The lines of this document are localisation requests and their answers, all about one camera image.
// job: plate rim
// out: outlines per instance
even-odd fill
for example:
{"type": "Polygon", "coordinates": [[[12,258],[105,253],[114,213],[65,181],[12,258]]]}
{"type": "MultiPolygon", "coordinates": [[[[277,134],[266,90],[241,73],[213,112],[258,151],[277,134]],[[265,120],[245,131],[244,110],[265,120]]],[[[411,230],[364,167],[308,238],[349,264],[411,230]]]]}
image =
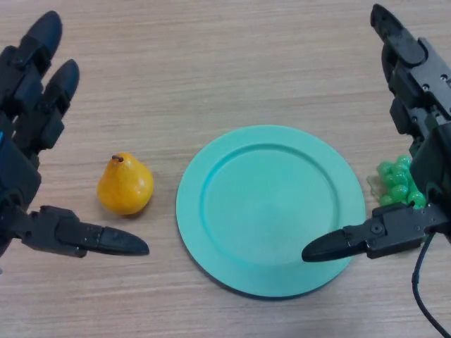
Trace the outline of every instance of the plate rim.
{"type": "MultiPolygon", "coordinates": [[[[180,214],[182,213],[181,211],[181,206],[180,204],[182,203],[181,199],[182,196],[184,194],[184,188],[185,188],[185,182],[187,182],[187,180],[189,180],[190,175],[193,171],[193,168],[196,168],[197,163],[199,163],[200,160],[203,160],[203,157],[206,156],[207,159],[209,159],[210,164],[208,164],[209,166],[209,171],[207,171],[206,175],[209,175],[209,173],[216,167],[216,164],[218,162],[221,161],[222,158],[225,158],[226,156],[228,156],[228,154],[230,152],[221,152],[221,151],[217,151],[215,150],[214,152],[212,152],[212,154],[214,156],[211,156],[211,158],[209,158],[209,149],[213,149],[215,147],[215,145],[221,145],[222,142],[226,141],[227,138],[231,138],[233,136],[237,137],[238,139],[240,138],[240,133],[244,133],[247,134],[248,132],[250,133],[255,133],[255,132],[275,132],[275,134],[283,132],[283,134],[285,134],[286,132],[289,134],[295,134],[295,138],[299,138],[299,136],[301,136],[301,138],[305,138],[305,139],[309,139],[310,142],[313,143],[317,143],[319,146],[321,147],[325,147],[325,149],[328,150],[329,153],[333,154],[335,156],[336,159],[339,159],[339,161],[341,162],[341,164],[343,164],[343,167],[347,170],[347,175],[348,177],[350,177],[354,182],[352,183],[353,189],[358,187],[358,195],[359,195],[359,199],[360,199],[360,206],[359,208],[361,209],[361,215],[359,216],[361,218],[360,221],[363,221],[363,219],[366,217],[366,205],[365,205],[365,201],[364,201],[364,194],[362,191],[362,187],[360,185],[360,182],[357,178],[357,176],[355,175],[354,171],[352,170],[352,168],[350,167],[349,163],[329,144],[325,143],[323,140],[319,139],[318,137],[309,134],[307,132],[298,130],[296,128],[292,128],[292,127],[286,127],[286,126],[282,126],[282,125],[253,125],[253,126],[248,126],[248,127],[242,127],[236,130],[232,130],[230,132],[227,132],[225,134],[223,134],[222,136],[214,139],[212,142],[209,142],[206,146],[204,146],[200,151],[198,151],[194,157],[192,158],[192,160],[190,161],[190,164],[187,166],[187,168],[185,169],[185,172],[183,173],[183,176],[180,180],[180,184],[178,187],[178,192],[177,192],[177,198],[176,198],[176,220],[177,220],[177,224],[178,224],[178,231],[180,233],[180,238],[182,239],[182,242],[185,246],[185,248],[187,249],[187,252],[189,253],[190,257],[193,259],[193,261],[197,264],[198,267],[200,267],[211,279],[217,281],[219,284],[226,286],[228,289],[231,290],[235,290],[237,293],[239,294],[244,294],[244,295],[248,295],[248,296],[255,296],[255,297],[263,297],[263,298],[281,298],[281,299],[285,299],[285,298],[292,298],[292,297],[296,297],[299,295],[303,295],[303,294],[308,294],[312,291],[315,291],[316,289],[321,288],[322,286],[328,284],[330,281],[332,281],[335,277],[337,277],[337,275],[339,275],[345,268],[346,266],[349,264],[349,262],[351,261],[351,258],[345,258],[339,261],[334,261],[333,265],[335,266],[333,271],[323,271],[324,275],[327,275],[325,278],[323,278],[323,280],[325,280],[324,282],[321,282],[320,285],[310,288],[310,289],[306,289],[306,290],[299,290],[299,292],[263,292],[261,290],[256,291],[256,290],[249,290],[243,287],[240,287],[239,282],[232,282],[230,283],[230,280],[228,281],[224,281],[223,279],[221,279],[220,277],[218,277],[218,270],[213,270],[211,269],[211,266],[205,266],[206,265],[206,261],[204,258],[202,258],[202,255],[199,256],[199,252],[197,250],[195,250],[195,245],[193,247],[193,243],[192,240],[190,239],[190,235],[189,232],[186,231],[185,226],[183,225],[184,221],[180,219],[183,218],[180,214]]],[[[299,151],[302,154],[305,154],[306,151],[304,150],[303,147],[292,147],[295,151],[299,151]]],[[[319,170],[324,170],[324,173],[327,174],[327,176],[329,175],[329,171],[326,170],[326,168],[321,165],[321,162],[317,161],[314,157],[311,158],[315,163],[316,166],[319,167],[319,170]]],[[[201,182],[201,186],[204,185],[205,181],[206,181],[206,175],[203,175],[205,177],[204,181],[201,182]]],[[[336,181],[332,178],[329,177],[328,180],[330,180],[329,184],[331,184],[334,189],[337,189],[336,187],[336,181]]],[[[338,212],[341,211],[341,209],[343,209],[343,207],[341,206],[340,203],[340,197],[337,196],[338,199],[338,212]]],[[[338,228],[341,228],[343,226],[343,224],[340,224],[340,221],[338,221],[338,228]]],[[[202,224],[202,222],[199,222],[199,226],[201,228],[204,228],[204,225],[202,224]]]]}

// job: mechanical hand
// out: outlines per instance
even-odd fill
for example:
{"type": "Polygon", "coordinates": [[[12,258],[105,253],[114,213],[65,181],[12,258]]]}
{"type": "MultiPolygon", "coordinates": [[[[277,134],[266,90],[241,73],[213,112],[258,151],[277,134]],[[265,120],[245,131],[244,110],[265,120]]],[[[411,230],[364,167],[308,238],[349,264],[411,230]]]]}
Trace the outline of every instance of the mechanical hand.
{"type": "Polygon", "coordinates": [[[382,39],[382,68],[395,98],[390,109],[400,134],[409,134],[412,177],[429,204],[373,210],[362,225],[344,227],[307,245],[304,261],[329,261],[366,252],[369,258],[421,246],[432,232],[451,232],[451,70],[426,39],[415,40],[384,7],[371,26],[382,39]]]}
{"type": "Polygon", "coordinates": [[[74,212],[51,206],[27,214],[41,184],[39,152],[61,135],[80,77],[69,60],[42,93],[42,78],[62,34],[56,12],[43,15],[21,39],[0,54],[0,256],[13,238],[32,249],[83,257],[87,251],[145,255],[140,238],[110,227],[82,223],[74,212]]]}

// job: wood grain surface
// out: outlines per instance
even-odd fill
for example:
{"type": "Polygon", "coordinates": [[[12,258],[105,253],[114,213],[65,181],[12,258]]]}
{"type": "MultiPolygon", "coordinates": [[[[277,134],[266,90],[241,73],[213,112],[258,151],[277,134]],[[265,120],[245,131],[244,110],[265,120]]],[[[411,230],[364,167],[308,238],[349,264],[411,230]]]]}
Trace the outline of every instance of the wood grain surface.
{"type": "MultiPolygon", "coordinates": [[[[451,2],[383,1],[451,62],[451,2]]],[[[84,259],[14,243],[0,258],[0,337],[437,337],[412,297],[418,251],[370,261],[309,296],[257,301],[207,279],[187,256],[175,195],[190,159],[237,127],[282,124],[334,146],[365,182],[408,137],[390,118],[382,44],[367,0],[1,0],[0,45],[17,44],[54,9],[64,33],[54,70],[74,58],[81,81],[66,131],[42,153],[32,208],[72,208],[85,221],[141,236],[150,256],[84,259]],[[97,202],[109,156],[130,151],[154,172],[138,218],[97,202]]],[[[451,250],[434,240],[424,301],[451,329],[451,250]]]]}

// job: screw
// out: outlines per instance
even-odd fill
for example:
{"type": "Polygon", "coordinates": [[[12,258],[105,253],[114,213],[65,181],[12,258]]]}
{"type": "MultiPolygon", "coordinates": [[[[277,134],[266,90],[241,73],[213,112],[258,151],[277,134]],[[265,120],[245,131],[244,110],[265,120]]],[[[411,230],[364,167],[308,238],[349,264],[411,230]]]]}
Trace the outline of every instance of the screw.
{"type": "Polygon", "coordinates": [[[373,224],[370,231],[374,234],[380,234],[383,231],[383,228],[379,224],[373,224]]]}

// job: grape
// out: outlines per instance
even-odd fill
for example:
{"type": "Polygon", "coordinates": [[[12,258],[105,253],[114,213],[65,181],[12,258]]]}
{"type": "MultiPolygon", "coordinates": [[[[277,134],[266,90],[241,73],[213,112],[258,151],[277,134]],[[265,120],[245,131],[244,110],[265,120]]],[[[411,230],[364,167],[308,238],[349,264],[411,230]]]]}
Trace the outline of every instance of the grape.
{"type": "Polygon", "coordinates": [[[392,166],[393,166],[393,163],[384,161],[378,165],[377,171],[381,177],[384,177],[385,175],[390,173],[392,166]]]}
{"type": "Polygon", "coordinates": [[[410,183],[410,185],[409,185],[409,191],[410,192],[417,192],[418,191],[418,188],[416,187],[416,184],[415,184],[415,182],[411,182],[410,183]]]}
{"type": "Polygon", "coordinates": [[[382,206],[388,206],[390,204],[393,204],[393,199],[391,198],[390,195],[383,195],[380,199],[379,199],[379,203],[382,206]]]}
{"type": "Polygon", "coordinates": [[[406,167],[410,167],[410,163],[412,163],[411,158],[408,155],[401,155],[396,160],[397,164],[405,165],[406,167]]]}
{"type": "Polygon", "coordinates": [[[393,187],[395,185],[405,185],[408,186],[409,185],[409,180],[407,179],[405,173],[398,173],[398,174],[393,174],[393,187]]]}
{"type": "Polygon", "coordinates": [[[387,174],[383,177],[382,181],[385,183],[387,188],[394,187],[395,184],[395,177],[392,174],[387,174]]]}
{"type": "Polygon", "coordinates": [[[403,164],[395,164],[392,166],[391,172],[392,172],[392,174],[398,174],[398,173],[405,174],[405,173],[409,172],[409,167],[406,167],[403,164]]]}
{"type": "Polygon", "coordinates": [[[411,192],[409,197],[407,197],[409,203],[415,203],[415,209],[423,208],[426,205],[426,199],[421,192],[411,192]]]}
{"type": "Polygon", "coordinates": [[[408,193],[409,193],[409,188],[407,188],[405,185],[395,185],[389,191],[389,194],[394,202],[405,201],[408,193]]]}

